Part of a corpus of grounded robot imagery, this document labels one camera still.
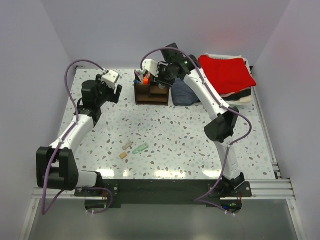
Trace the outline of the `tan eraser block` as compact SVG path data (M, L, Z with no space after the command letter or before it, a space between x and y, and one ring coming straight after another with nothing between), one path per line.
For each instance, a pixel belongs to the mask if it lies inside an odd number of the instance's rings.
M123 152L123 153L121 153L121 154L119 155L119 157L120 157L121 159L124 159L125 157L127 157L127 153L126 153L126 152Z

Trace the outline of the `brown wooden desk organizer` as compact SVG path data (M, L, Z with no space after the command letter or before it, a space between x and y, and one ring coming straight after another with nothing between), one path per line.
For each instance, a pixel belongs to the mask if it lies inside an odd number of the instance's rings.
M134 80L139 81L136 74L134 76ZM150 76L149 84L143 84L139 81L138 84L134 83L133 86L136 105L169 105L169 88L160 89L159 84L154 81L154 76Z

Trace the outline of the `beige eraser piece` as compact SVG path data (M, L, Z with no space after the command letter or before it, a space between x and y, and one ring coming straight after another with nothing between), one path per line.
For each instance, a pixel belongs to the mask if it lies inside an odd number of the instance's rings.
M128 142L126 145L124 145L124 146L122 147L122 149L125 151L125 150L128 149L132 144L133 144L133 142L130 141L130 142Z

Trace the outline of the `purple capped white marker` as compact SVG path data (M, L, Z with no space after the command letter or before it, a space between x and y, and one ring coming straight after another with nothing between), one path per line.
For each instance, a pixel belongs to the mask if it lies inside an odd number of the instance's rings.
M139 73L137 70L135 70L134 73L136 74L138 80L142 83L142 82L143 82L143 79L141 78L140 73Z

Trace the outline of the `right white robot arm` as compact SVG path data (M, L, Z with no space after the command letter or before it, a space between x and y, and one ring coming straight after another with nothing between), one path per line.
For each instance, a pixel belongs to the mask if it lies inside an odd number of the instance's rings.
M204 105L211 120L204 127L204 132L215 144L222 164L221 174L209 192L235 196L245 183L233 150L233 145L243 139L233 138L237 120L243 115L237 107L231 107L218 94L195 56L181 51L175 43L159 48L159 51L163 62L144 57L140 63L141 68L151 72L155 82L166 87L173 87L176 79L182 80Z

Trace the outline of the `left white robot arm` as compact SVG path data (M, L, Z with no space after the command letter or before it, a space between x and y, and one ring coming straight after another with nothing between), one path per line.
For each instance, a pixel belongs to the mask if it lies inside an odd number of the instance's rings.
M92 196L104 190L101 174L96 171L80 171L75 153L84 138L97 125L101 107L106 103L117 104L123 87L109 86L104 80L87 80L82 83L81 98L76 112L62 135L50 146L42 146L36 152L36 182L42 189L71 191L85 188Z

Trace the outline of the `orange black highlighter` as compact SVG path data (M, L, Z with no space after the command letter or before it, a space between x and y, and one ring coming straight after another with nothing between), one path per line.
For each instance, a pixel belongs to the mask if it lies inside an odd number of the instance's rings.
M143 84L144 85L148 85L149 84L149 79L148 78L144 78L143 79Z

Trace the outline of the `green clear correction tape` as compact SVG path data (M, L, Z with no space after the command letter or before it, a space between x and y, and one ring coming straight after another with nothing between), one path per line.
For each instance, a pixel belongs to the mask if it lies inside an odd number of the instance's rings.
M143 151L145 151L146 149L148 149L149 145L147 143L143 143L142 145L138 146L132 153L133 154L138 154L141 153Z

